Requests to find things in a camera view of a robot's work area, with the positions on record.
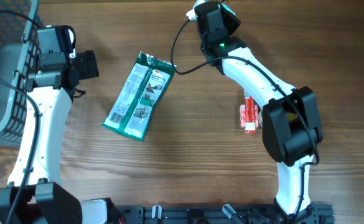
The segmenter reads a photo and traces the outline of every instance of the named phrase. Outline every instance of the gray plastic basket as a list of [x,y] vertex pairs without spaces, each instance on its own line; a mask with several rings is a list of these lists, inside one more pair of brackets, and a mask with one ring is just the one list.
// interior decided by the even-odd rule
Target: gray plastic basket
[[[38,24],[38,0],[0,0],[0,9],[28,15]],[[12,14],[0,14],[0,78],[24,91],[23,76],[39,49],[37,28]],[[26,99],[0,84],[0,146],[19,146],[26,121]]]

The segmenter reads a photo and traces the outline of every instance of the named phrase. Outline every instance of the green and white package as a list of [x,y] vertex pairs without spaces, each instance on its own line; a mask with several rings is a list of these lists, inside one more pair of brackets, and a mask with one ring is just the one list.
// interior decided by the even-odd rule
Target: green and white package
[[173,75],[174,69],[169,62],[140,52],[103,126],[142,141],[152,112]]

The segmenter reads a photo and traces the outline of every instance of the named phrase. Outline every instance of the wooden tabletop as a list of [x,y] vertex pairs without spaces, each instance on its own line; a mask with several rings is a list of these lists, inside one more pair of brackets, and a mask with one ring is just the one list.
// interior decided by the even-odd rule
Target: wooden tabletop
[[[212,67],[175,75],[143,142],[101,126],[140,51],[163,60],[193,1],[41,4],[46,24],[68,24],[77,51],[94,50],[100,77],[69,113],[63,186],[80,200],[116,205],[272,203],[276,163],[262,132],[239,128],[243,90]],[[324,140],[310,168],[313,202],[334,206],[337,223],[364,223],[364,1],[238,1],[235,35],[279,78],[316,94]],[[205,61],[195,23],[175,49],[179,70]],[[18,149],[0,148],[0,187]]]

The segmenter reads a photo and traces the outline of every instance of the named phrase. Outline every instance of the black metal base plate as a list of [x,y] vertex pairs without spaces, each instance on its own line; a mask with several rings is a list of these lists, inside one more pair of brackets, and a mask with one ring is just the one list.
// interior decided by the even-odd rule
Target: black metal base plate
[[[300,224],[333,224],[334,212],[331,205],[311,204],[311,216],[299,221]],[[125,219],[125,224],[190,224],[189,211],[202,210],[209,224],[235,224],[223,212],[222,207],[163,207],[160,222],[151,218],[152,208],[142,206],[116,206]],[[275,218],[274,205],[250,205],[233,207],[237,216],[246,224],[280,223]]]

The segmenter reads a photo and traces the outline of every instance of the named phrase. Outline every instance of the basket mesh side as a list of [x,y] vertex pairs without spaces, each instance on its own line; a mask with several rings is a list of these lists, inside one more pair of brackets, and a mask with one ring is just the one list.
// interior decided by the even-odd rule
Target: basket mesh side
[[[0,0],[0,9],[12,10],[29,15],[30,1],[28,0]],[[37,14],[35,21],[42,25],[40,16]],[[12,14],[0,14],[0,47],[4,44],[20,42],[26,26],[26,20]],[[40,52],[37,39],[37,28],[33,26],[27,57],[24,68],[18,68],[20,75],[23,77],[27,74],[28,69],[34,66],[35,56]],[[21,78],[16,84],[18,89],[24,91],[24,82]],[[0,146],[19,146],[21,143],[24,123],[26,121],[26,99],[20,94],[14,95],[12,113],[5,129],[0,133]]]

